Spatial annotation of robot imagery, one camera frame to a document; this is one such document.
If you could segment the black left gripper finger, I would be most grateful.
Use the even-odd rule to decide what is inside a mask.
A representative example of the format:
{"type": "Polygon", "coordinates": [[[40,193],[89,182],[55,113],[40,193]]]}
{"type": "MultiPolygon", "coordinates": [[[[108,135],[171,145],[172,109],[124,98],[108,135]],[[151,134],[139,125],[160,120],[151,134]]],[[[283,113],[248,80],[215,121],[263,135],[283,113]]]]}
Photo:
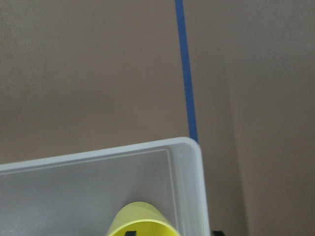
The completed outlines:
{"type": "Polygon", "coordinates": [[[136,231],[127,231],[125,232],[125,236],[136,236],[136,231]]]}

